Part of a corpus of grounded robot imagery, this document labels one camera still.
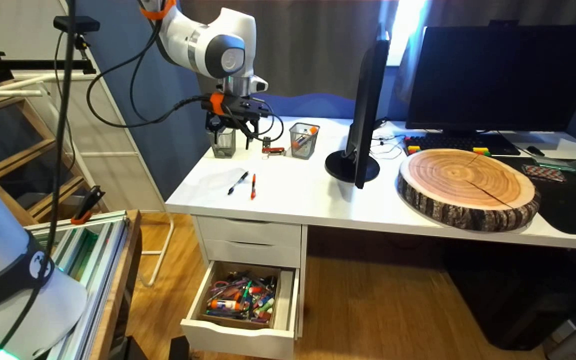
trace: keyboard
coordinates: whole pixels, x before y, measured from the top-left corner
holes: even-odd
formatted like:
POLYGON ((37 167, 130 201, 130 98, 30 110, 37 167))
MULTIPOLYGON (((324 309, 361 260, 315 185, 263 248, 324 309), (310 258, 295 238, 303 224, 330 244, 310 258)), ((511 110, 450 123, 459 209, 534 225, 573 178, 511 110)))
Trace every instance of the keyboard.
POLYGON ((473 136, 450 136, 440 132, 428 132, 425 136, 407 136, 404 150, 408 155, 428 149, 458 149, 472 151, 490 157, 492 155, 519 155, 519 150, 500 134, 476 134, 473 136))

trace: desk drawer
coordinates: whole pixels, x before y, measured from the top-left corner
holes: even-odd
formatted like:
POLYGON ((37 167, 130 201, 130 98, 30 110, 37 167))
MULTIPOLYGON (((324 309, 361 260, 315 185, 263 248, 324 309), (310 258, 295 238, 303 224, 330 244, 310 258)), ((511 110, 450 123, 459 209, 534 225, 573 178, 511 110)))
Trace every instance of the desk drawer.
POLYGON ((208 260, 273 267, 301 268, 301 248, 278 244, 203 239, 208 260))
POLYGON ((203 239, 247 244, 301 247, 301 226, 197 216, 203 239))
POLYGON ((190 346, 201 351, 292 360, 299 302, 299 269, 281 271, 280 289, 276 295, 272 314, 274 316, 272 328, 248 330, 199 320, 199 315, 205 310, 205 304, 201 300, 214 282, 217 266, 219 262, 210 262, 190 312, 181 321, 183 333, 190 346))

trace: computer tower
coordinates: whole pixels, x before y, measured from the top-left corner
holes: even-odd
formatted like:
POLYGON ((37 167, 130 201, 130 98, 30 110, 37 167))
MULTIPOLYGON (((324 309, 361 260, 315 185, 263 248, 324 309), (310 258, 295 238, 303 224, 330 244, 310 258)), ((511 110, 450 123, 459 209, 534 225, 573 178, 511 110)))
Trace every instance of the computer tower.
POLYGON ((565 249, 450 244, 444 262, 490 344, 529 351, 576 312, 576 266, 565 249))

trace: white desk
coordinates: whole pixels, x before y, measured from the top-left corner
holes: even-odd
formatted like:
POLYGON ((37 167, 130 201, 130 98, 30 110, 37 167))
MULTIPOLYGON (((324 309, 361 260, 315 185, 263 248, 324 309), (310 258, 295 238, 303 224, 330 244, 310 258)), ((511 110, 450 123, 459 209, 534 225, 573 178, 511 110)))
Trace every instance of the white desk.
MULTIPOLYGON (((428 219, 409 207, 396 192, 395 180, 400 163, 406 157, 405 153, 401 153, 395 159, 379 159, 394 157, 398 153, 396 149, 388 154, 377 155, 381 171, 375 180, 366 182, 364 189, 356 189, 353 184, 339 182, 327 173, 324 162, 329 153, 345 147, 351 120, 328 118, 283 120, 285 132, 279 141, 272 143, 272 146, 284 146, 288 150, 287 156, 263 159, 260 141, 253 141, 249 150, 245 150, 245 137, 238 131, 237 152, 234 157, 216 159, 209 149, 170 196, 166 205, 170 212, 193 216, 201 253, 207 265, 212 261, 227 261, 294 268, 298 274, 295 276, 295 282, 300 282, 300 286, 295 286, 294 289, 298 292, 296 299, 299 309, 296 314, 290 313, 287 326, 289 332, 290 321, 297 321, 295 325, 297 336, 300 336, 302 331, 307 230, 310 225, 576 248, 576 235, 556 230, 539 214, 528 226, 503 233, 461 230, 428 219), (297 122, 321 127, 315 153, 309 160, 290 156, 288 129, 297 122), (228 189, 244 171, 249 171, 249 177, 244 183, 235 187, 233 194, 227 195, 228 189), (256 174, 254 200, 250 199, 252 174, 256 174)), ((264 130, 268 124, 269 121, 262 121, 260 128, 264 130)), ((276 136, 278 130, 279 126, 276 125, 269 136, 276 136)), ((414 132, 405 130, 403 123, 388 123, 376 130, 374 136, 386 137, 403 133, 414 132)), ((505 135, 522 148, 537 146, 547 157, 576 158, 576 139, 567 134, 506 132, 505 135)), ((388 142, 395 144, 398 140, 388 142)), ((378 146, 373 150, 377 153, 390 148, 386 146, 378 146)), ((193 347, 268 358, 292 357, 292 349, 288 342, 274 342, 278 333, 268 334, 269 350, 259 353, 250 351, 253 347, 252 342, 245 344, 246 337, 254 336, 249 330, 224 329, 221 326, 216 328, 199 324, 204 321, 192 320, 196 305, 198 298, 192 306, 189 317, 182 322, 193 347), (196 331, 193 326, 203 329, 196 331), (214 346, 214 341, 198 340, 199 336, 216 335, 221 336, 219 341, 223 346, 214 346)))

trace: computer monitor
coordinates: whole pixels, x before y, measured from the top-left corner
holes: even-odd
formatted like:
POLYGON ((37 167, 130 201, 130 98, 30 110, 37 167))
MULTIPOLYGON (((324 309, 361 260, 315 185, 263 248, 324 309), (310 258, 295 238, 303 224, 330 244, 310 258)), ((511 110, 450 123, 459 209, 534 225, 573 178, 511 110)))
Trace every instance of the computer monitor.
POLYGON ((563 131, 576 110, 576 25, 428 27, 408 129, 563 131))
POLYGON ((354 183, 359 189, 363 189, 365 182, 379 174, 379 164, 369 156, 370 142, 389 48, 388 33, 380 23, 375 41, 361 61, 354 121, 350 125, 345 150, 330 153, 326 158, 326 170, 330 175, 343 182, 354 183))

